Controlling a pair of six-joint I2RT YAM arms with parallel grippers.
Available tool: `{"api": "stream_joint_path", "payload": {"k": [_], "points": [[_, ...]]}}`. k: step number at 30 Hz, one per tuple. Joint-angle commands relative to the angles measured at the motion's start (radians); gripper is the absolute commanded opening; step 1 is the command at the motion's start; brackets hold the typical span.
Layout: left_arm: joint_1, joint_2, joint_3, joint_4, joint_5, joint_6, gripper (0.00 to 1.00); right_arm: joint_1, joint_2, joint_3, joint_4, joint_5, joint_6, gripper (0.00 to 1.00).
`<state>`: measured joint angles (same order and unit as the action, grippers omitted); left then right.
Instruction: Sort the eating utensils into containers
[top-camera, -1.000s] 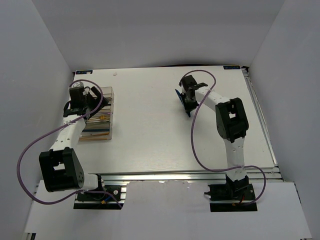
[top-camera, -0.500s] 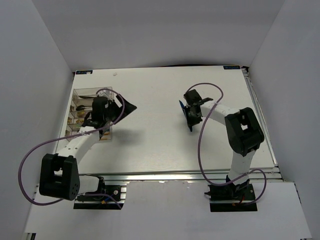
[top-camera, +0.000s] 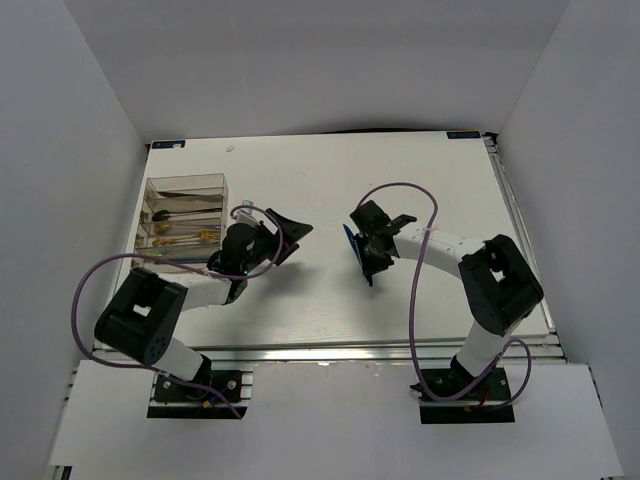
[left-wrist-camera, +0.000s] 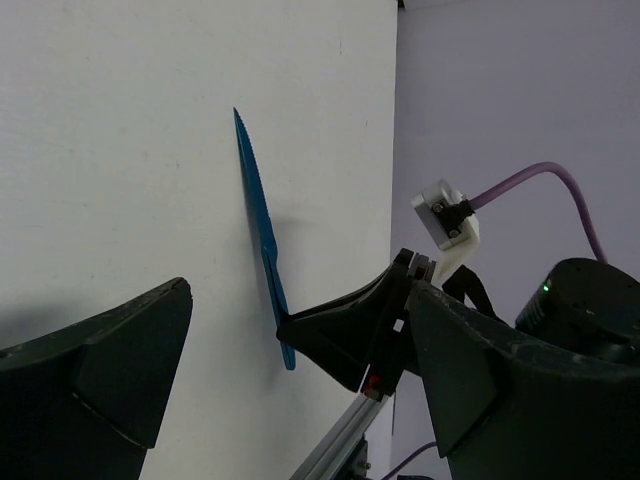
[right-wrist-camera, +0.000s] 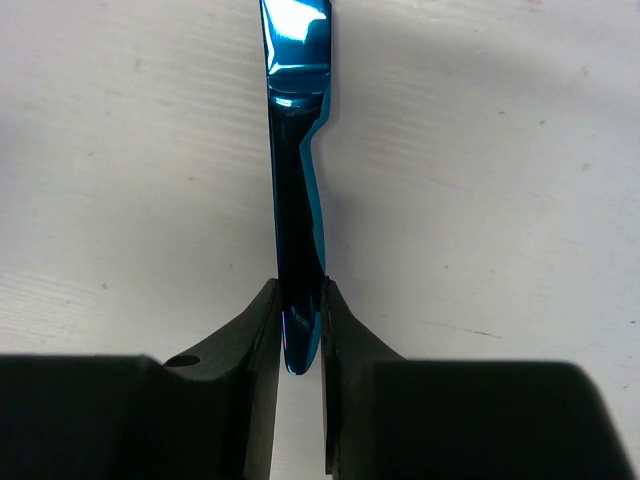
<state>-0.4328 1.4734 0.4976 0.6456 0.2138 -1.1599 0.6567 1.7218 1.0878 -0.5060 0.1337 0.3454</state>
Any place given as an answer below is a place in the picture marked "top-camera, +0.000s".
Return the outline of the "blue knife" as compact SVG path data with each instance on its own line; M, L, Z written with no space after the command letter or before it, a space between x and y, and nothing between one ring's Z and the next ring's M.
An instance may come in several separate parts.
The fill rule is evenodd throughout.
M356 235L352 232L352 230L346 224L343 224L343 229L344 229L344 232L346 234L347 240L348 240L348 242L349 242L349 244L351 246L351 249L354 252L355 258L357 260L357 263L359 265L359 268L360 268L360 271L361 271L361 274L362 274L363 278L365 279L365 281L366 281L366 283L367 283L367 285L369 287L373 287L373 277L365 272L365 268L364 268L363 261L362 261L361 255L360 255L360 249L359 249L358 241L356 239Z

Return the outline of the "gold fork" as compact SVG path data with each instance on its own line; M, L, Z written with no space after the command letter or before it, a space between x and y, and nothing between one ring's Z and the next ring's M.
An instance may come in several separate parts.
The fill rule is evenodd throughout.
M196 234L179 237L157 237L151 243L154 247L178 244L215 243L220 240L220 232L216 230L202 230Z

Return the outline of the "black spoon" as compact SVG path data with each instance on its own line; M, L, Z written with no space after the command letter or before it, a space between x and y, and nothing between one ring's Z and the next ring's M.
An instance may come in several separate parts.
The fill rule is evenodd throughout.
M222 211L221 208L207 208L207 209L198 209L198 210L189 210L189 211L180 211L180 212L172 212L169 210L159 210L156 211L151 219L153 222L161 222L165 220L169 220L173 217L182 217L182 216L190 216L196 214L206 214L206 213L220 213Z

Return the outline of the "black knife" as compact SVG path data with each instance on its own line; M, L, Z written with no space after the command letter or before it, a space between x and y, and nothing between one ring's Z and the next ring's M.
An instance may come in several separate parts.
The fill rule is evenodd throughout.
M163 198L170 199L212 199L214 197L222 196L221 193L188 193L188 192L180 192L180 191L157 191L158 196Z

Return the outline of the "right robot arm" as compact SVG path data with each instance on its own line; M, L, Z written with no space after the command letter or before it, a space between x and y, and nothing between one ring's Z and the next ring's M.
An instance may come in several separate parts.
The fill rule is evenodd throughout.
M357 231L345 232L368 285L396 259L434 267L461 281L473 324L451 360L451 384L459 396L477 397L507 338L544 298L515 242L503 234L489 240L449 234L407 214L392 219L373 201L357 207L350 218Z

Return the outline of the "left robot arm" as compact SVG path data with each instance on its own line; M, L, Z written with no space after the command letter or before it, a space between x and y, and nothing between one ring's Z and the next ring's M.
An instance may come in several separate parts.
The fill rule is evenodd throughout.
M180 315L235 302L250 278L281 265L313 231L312 225L270 208L263 214L275 231L241 208L203 269L184 266L180 274L133 269L99 316L95 339L143 367L176 378L188 398L205 396L211 387L211 361L174 337Z

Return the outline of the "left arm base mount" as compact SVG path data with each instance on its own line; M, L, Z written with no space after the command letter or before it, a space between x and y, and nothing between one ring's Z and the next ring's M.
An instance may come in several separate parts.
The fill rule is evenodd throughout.
M211 370L208 390L180 385L166 374L156 375L147 407L150 419L240 420L252 393L253 374L242 370Z

